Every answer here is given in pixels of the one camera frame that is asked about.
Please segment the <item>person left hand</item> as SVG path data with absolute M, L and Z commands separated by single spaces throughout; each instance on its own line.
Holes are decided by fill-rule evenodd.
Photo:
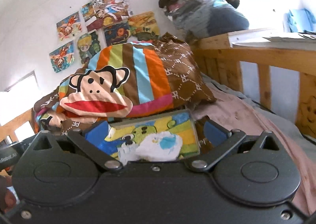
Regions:
M 17 199 L 14 193 L 9 189 L 12 186 L 12 180 L 10 176 L 1 176 L 1 211 L 6 213 L 10 209 L 14 208 Z

